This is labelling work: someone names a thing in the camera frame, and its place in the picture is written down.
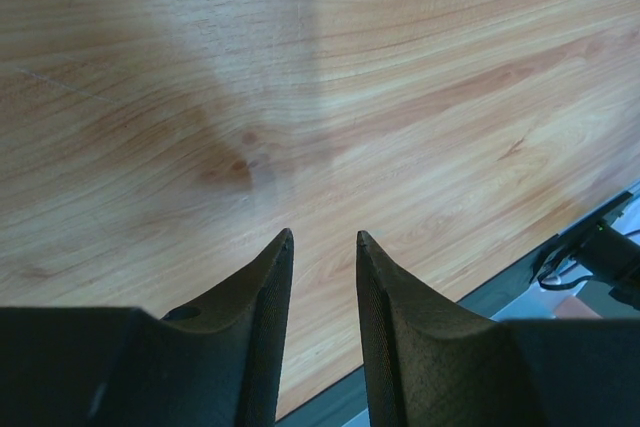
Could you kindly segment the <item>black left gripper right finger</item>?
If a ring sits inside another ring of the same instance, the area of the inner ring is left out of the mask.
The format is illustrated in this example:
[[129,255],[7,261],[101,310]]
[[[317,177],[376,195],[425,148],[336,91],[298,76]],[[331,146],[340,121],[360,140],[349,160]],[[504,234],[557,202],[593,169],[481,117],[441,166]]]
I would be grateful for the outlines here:
[[635,319],[496,322],[357,236],[356,284],[374,426],[635,426]]

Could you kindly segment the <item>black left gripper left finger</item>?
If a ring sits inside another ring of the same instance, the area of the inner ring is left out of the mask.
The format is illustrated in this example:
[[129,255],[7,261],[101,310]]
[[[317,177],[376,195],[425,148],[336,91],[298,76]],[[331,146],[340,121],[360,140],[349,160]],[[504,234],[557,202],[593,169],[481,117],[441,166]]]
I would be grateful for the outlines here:
[[155,318],[136,307],[5,307],[5,426],[271,426],[294,238]]

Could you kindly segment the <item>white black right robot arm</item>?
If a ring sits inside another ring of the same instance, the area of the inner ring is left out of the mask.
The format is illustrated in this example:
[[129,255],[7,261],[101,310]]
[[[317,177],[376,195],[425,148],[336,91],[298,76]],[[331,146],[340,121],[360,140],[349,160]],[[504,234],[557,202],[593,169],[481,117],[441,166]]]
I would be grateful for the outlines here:
[[545,258],[533,280],[550,292],[603,283],[611,298],[639,310],[639,230],[621,233],[600,221]]

